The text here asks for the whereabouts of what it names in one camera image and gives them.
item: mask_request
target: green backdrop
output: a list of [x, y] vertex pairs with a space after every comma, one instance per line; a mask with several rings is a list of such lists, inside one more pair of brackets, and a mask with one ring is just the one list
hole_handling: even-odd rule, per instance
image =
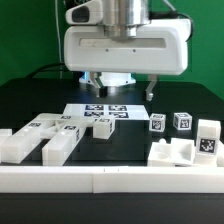
[[[178, 77], [160, 76], [160, 80], [201, 83], [224, 99], [224, 1], [170, 1], [194, 19], [196, 29], [189, 42], [187, 71]], [[166, 7], [154, 0], [153, 9]], [[62, 38], [66, 30], [64, 12], [63, 0], [59, 0]], [[1, 0], [0, 21], [0, 85], [59, 61], [54, 0]], [[135, 77], [146, 79], [144, 75]]]

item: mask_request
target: white block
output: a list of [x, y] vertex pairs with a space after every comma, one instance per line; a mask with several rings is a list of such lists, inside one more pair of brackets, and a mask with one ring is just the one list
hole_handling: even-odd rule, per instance
[[62, 166], [86, 130], [86, 122], [68, 121], [42, 149], [44, 166]]
[[174, 166], [171, 151], [170, 144], [153, 142], [148, 157], [148, 166]]
[[217, 160], [217, 148], [221, 134], [219, 121], [199, 120], [195, 163], [213, 164]]
[[224, 167], [224, 144], [219, 141], [217, 150], [217, 166]]
[[177, 130], [191, 130], [192, 116], [188, 113], [174, 113], [173, 126]]
[[93, 174], [93, 193], [129, 192], [128, 167], [101, 167]]
[[151, 114], [149, 118], [149, 131], [164, 132], [166, 124], [166, 115]]
[[172, 161], [175, 165], [191, 166], [195, 157], [194, 140], [172, 138]]
[[95, 122], [95, 119], [93, 117], [84, 117], [84, 116], [70, 116], [70, 115], [63, 115], [63, 114], [39, 114], [36, 119], [39, 120], [55, 120], [59, 123], [67, 122], [67, 121], [76, 121], [81, 122], [85, 121], [87, 122], [87, 127], [93, 127], [93, 124]]
[[198, 122], [197, 136], [206, 139], [219, 139], [221, 133], [220, 121], [202, 120]]
[[12, 129], [0, 129], [0, 145], [9, 137], [12, 136]]
[[108, 139], [115, 130], [115, 117], [113, 115], [101, 116], [93, 124], [93, 138]]
[[41, 142], [40, 132], [53, 121], [33, 120], [1, 145], [2, 162], [19, 164]]
[[0, 193], [92, 193], [92, 167], [2, 166]]

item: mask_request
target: black table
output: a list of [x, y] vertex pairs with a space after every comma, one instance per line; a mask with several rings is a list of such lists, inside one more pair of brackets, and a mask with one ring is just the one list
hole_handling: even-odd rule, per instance
[[[152, 141], [195, 139], [198, 119], [220, 120], [223, 126], [224, 102], [205, 87], [160, 82], [154, 89], [153, 101], [145, 102], [142, 96], [146, 87], [147, 83], [137, 83], [134, 91], [96, 98], [75, 87], [72, 80], [11, 80], [0, 87], [0, 128], [17, 131], [40, 113], [61, 114], [67, 103], [144, 105], [149, 114], [167, 115], [164, 133], [149, 132], [146, 121], [119, 121], [110, 140], [110, 156], [97, 147], [95, 154], [80, 150], [92, 141], [87, 133], [65, 163], [144, 166]], [[174, 112], [193, 116], [192, 131], [180, 132], [173, 127]], [[137, 142], [131, 142], [124, 153], [114, 152], [113, 147], [124, 144], [125, 148], [128, 144], [122, 143], [122, 138], [116, 141], [117, 136], [136, 136]], [[108, 142], [100, 143], [108, 147]], [[35, 150], [39, 156], [33, 158], [31, 154], [21, 165], [41, 165], [41, 150]], [[1, 223], [221, 223], [223, 207], [223, 194], [0, 194]]]

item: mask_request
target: white rectangular block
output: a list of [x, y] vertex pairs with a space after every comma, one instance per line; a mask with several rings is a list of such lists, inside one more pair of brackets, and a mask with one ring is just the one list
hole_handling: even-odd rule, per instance
[[54, 124], [53, 121], [33, 120], [1, 145], [2, 162], [19, 164], [41, 142], [40, 132]]
[[0, 193], [92, 193], [92, 167], [2, 166]]
[[101, 167], [93, 173], [93, 193], [129, 192], [128, 167]]
[[86, 122], [68, 121], [42, 149], [44, 166], [62, 166], [86, 130]]

